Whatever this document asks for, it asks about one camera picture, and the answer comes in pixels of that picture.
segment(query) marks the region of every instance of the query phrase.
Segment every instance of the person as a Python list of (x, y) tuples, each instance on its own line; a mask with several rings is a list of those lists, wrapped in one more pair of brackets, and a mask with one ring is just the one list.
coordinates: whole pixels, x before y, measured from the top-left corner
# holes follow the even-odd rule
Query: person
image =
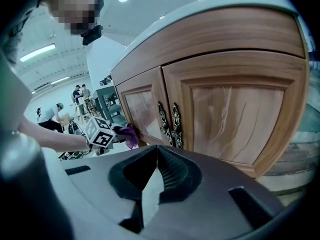
[(91, 95), (91, 92), (89, 89), (86, 88), (86, 85), (82, 85), (82, 95), (84, 98), (88, 98)]
[[(47, 7), (49, 14), (64, 24), (65, 29), (70, 30), (72, 35), (81, 35), (95, 26), (103, 5), (104, 0), (19, 0), (17, 6), (11, 8), (13, 13), (10, 24), (4, 26), (0, 23), (0, 45), (6, 63), (12, 70), (17, 64), (18, 46), (23, 36), (22, 29), (35, 7)], [(51, 148), (56, 152), (89, 149), (85, 136), (61, 134), (43, 128), (30, 122), (23, 113), (19, 119), (18, 131), (34, 138), (41, 147)]]
[(41, 113), (41, 116), (39, 117), (39, 126), (46, 128), (48, 130), (54, 131), (57, 130), (59, 133), (63, 133), (62, 126), (60, 123), (62, 119), (59, 117), (58, 112), (64, 109), (64, 105), (62, 103), (57, 103), (43, 111)]
[(79, 98), (82, 98), (82, 97), (84, 96), (83, 94), (80, 94), (80, 93), (79, 93), (79, 89), (80, 89), (80, 85), (77, 84), (77, 85), (75, 86), (75, 89), (74, 89), (72, 95), (73, 95), (73, 97), (74, 97), (74, 99), (75, 99), (75, 103), (76, 103), (76, 104), (78, 105), (78, 107), (79, 107), (80, 114), (83, 115), (83, 118), (84, 118), (84, 119), (88, 119), (88, 117), (85, 116), (85, 108), (84, 108), (84, 105), (83, 105), (83, 104), (80, 104), (80, 102), (79, 102)]
[(39, 117), (41, 116), (41, 107), (38, 107), (38, 109), (36, 110), (36, 122), (39, 123)]

